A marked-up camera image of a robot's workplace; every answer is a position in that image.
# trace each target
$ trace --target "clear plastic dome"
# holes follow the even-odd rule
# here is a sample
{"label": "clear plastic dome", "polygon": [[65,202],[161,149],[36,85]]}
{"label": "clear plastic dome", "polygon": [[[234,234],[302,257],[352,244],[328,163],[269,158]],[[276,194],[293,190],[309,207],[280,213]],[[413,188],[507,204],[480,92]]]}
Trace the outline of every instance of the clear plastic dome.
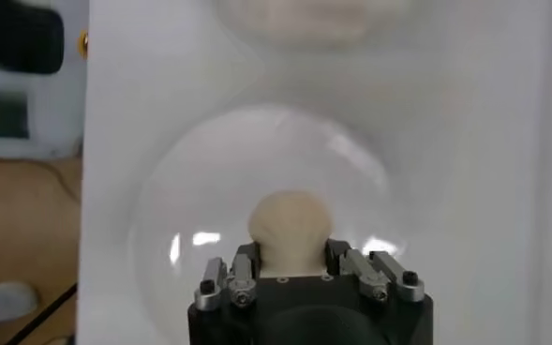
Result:
{"label": "clear plastic dome", "polygon": [[130,253],[142,303],[170,343],[187,343],[186,309],[210,258],[228,265],[251,242],[257,203],[279,190],[318,196],[333,238],[398,257],[405,243],[391,212],[378,153],[356,133],[301,108],[258,104],[199,123],[142,189]]}

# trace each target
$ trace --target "black object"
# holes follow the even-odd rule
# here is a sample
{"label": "black object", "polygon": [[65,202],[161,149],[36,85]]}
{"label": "black object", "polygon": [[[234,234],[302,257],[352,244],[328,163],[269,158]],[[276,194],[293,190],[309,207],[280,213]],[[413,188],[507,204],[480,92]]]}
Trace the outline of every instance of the black object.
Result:
{"label": "black object", "polygon": [[0,138],[29,137],[26,94],[0,92]]}
{"label": "black object", "polygon": [[417,284],[419,283],[419,277],[417,276],[417,273],[413,271],[405,271],[403,273],[403,283],[409,286],[417,286]]}
{"label": "black object", "polygon": [[52,74],[63,63],[64,26],[54,10],[0,0],[0,68]]}
{"label": "black object", "polygon": [[213,280],[203,280],[201,282],[200,290],[202,294],[214,293],[216,290],[216,284]]}
{"label": "black object", "polygon": [[[226,291],[215,311],[199,311],[192,304],[190,345],[432,345],[432,299],[407,302],[391,293],[382,305],[365,298],[356,276],[339,275],[337,253],[345,248],[350,248],[346,242],[327,243],[332,278],[290,277],[282,282],[255,273],[257,299],[248,309],[234,306]],[[259,249],[246,245],[241,252],[256,255]]]}

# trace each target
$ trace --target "bolt head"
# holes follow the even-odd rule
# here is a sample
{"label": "bolt head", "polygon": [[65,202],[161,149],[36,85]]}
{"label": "bolt head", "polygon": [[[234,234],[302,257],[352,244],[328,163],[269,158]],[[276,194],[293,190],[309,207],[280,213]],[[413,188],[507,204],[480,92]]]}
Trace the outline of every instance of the bolt head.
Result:
{"label": "bolt head", "polygon": [[388,300],[388,293],[384,289],[374,289],[373,298],[378,302],[386,302]]}
{"label": "bolt head", "polygon": [[203,280],[199,285],[201,294],[211,294],[216,291],[216,284],[213,280]]}
{"label": "bolt head", "polygon": [[250,302],[250,296],[247,293],[236,294],[236,305],[244,307]]}
{"label": "bolt head", "polygon": [[405,271],[403,272],[403,284],[417,286],[417,284],[419,284],[419,276],[413,271]]}

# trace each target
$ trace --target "gold screw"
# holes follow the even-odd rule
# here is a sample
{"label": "gold screw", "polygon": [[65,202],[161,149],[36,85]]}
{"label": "gold screw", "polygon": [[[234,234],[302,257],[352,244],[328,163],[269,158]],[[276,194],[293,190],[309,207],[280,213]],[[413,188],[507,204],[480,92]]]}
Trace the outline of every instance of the gold screw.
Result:
{"label": "gold screw", "polygon": [[88,31],[82,30],[78,38],[78,52],[86,59],[88,58]]}

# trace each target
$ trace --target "beige foam object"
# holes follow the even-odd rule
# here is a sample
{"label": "beige foam object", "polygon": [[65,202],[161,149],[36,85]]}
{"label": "beige foam object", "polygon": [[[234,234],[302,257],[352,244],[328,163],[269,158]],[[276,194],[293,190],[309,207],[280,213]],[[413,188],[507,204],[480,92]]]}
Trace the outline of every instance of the beige foam object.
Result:
{"label": "beige foam object", "polygon": [[221,0],[232,20],[272,40],[349,44],[408,11],[410,0]]}
{"label": "beige foam object", "polygon": [[265,197],[248,224],[261,246],[261,277],[320,276],[326,272],[325,242],[332,220],[318,198],[305,191],[279,191]]}

